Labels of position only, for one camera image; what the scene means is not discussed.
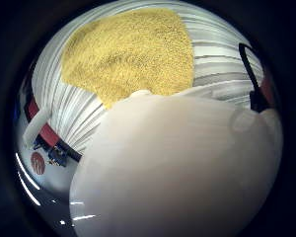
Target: white curved surface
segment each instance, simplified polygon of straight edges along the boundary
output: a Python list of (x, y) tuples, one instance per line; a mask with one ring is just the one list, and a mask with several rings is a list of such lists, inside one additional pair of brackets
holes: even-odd
[(195, 97), (131, 97), (93, 135), (70, 190), (79, 237), (235, 236), (275, 180), (281, 128)]
[[(116, 1), (92, 9), (63, 27), (46, 45), (38, 58), (33, 75), (33, 91), (39, 108), (48, 107), (48, 121), (55, 132), (77, 152), (83, 154), (87, 142), (100, 124), (106, 110), (96, 95), (60, 80), (60, 56), (70, 35), (79, 27), (105, 16), (145, 7), (174, 10), (186, 25), (194, 49), (194, 84), (213, 93), (213, 99), (230, 100), (247, 107), (252, 85), (238, 52), (238, 43), (249, 42), (230, 24), (202, 8), (180, 1)], [(259, 61), (249, 52), (249, 61), (259, 80)]]

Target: striped white surface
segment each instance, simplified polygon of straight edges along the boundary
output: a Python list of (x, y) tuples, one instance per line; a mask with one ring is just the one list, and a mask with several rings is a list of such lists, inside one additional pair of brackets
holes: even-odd
[[(42, 51), (33, 76), (33, 91), (39, 108), (50, 108), (49, 125), (72, 148), (83, 154), (96, 127), (106, 113), (96, 95), (60, 80), (60, 56), (70, 35), (79, 27), (105, 16), (146, 7), (169, 8), (186, 24), (194, 50), (194, 83), (212, 98), (236, 105), (249, 105), (252, 84), (241, 61), (238, 43), (249, 42), (230, 24), (202, 8), (180, 1), (116, 1), (77, 17), (63, 27)], [(250, 62), (259, 80), (257, 58)]]

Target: red dot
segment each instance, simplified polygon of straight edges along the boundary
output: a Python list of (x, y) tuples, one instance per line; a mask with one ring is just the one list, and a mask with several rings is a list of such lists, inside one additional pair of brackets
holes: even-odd
[(31, 165), (33, 170), (38, 174), (42, 175), (45, 171), (45, 162), (38, 152), (34, 152), (31, 157)]

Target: black cable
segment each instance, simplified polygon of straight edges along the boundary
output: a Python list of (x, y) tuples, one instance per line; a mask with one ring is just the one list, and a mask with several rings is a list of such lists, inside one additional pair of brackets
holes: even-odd
[(248, 48), (256, 56), (259, 56), (259, 55), (250, 46), (248, 46), (244, 43), (241, 43), (241, 42), (239, 43), (239, 53), (240, 53), (241, 59), (245, 65), (245, 68), (246, 68), (246, 71), (250, 77), (250, 80), (254, 85), (254, 90), (250, 93), (251, 109), (260, 113), (260, 112), (264, 111), (265, 109), (269, 108), (269, 104), (259, 88), (259, 84), (258, 84), (256, 75), (249, 63), (248, 58), (247, 58), (246, 48)]

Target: yellow sponge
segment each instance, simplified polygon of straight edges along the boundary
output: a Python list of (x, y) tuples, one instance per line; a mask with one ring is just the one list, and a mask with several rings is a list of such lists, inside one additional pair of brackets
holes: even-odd
[(140, 89), (167, 96), (189, 88), (193, 52), (185, 24), (163, 8), (89, 23), (65, 45), (61, 78), (96, 93), (106, 108)]

